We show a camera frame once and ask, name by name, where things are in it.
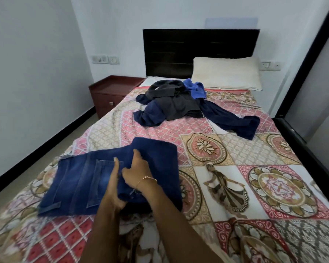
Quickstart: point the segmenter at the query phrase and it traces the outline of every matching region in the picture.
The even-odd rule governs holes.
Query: mattress
[[[252,141],[206,118],[144,128],[132,112],[144,108],[135,98],[146,90],[135,88],[63,155],[129,145],[134,137],[171,142],[178,147],[182,212],[206,243],[236,262],[329,262],[329,202],[249,91],[207,91],[207,99],[239,116],[257,115]],[[37,217],[59,158],[0,211],[0,262],[79,260],[94,217]],[[121,235],[136,229],[148,253],[134,260],[168,262],[152,216],[122,218]]]

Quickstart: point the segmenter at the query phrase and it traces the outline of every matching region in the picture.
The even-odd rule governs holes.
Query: floor
[[[0,192],[0,209],[9,202],[19,191],[21,191],[30,181],[32,181],[38,174],[45,169],[45,167],[53,161],[54,157],[61,155],[72,142],[80,137],[91,125],[97,122],[98,117],[94,114],[76,130],[74,130],[68,137],[57,144],[52,150],[45,154],[41,159],[34,163],[29,169],[22,173],[12,183]]]

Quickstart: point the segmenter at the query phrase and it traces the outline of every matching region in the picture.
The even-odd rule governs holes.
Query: jeans back pocket
[[[101,199],[106,192],[108,181],[114,165],[114,161],[103,161],[101,159],[96,160],[94,175],[90,185],[87,208],[100,205]],[[123,162],[120,162],[118,175],[121,173],[122,168]]]

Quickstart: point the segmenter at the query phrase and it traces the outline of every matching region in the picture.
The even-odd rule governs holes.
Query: folded blue jeans
[[[133,149],[140,151],[149,163],[150,171],[176,208],[182,209],[178,152],[176,145],[159,140],[135,137],[132,144],[121,148],[97,150],[78,156],[70,156],[58,162],[55,179],[41,200],[38,212],[41,216],[91,215],[96,214],[105,194],[113,158],[120,161],[119,174],[123,167],[130,168]],[[128,204],[123,213],[149,213],[146,199],[134,192],[120,176],[118,197]]]

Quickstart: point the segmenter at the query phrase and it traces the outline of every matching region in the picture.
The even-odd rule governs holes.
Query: nightstand
[[[98,117],[101,118],[112,110],[144,80],[142,77],[108,76],[89,86]]]

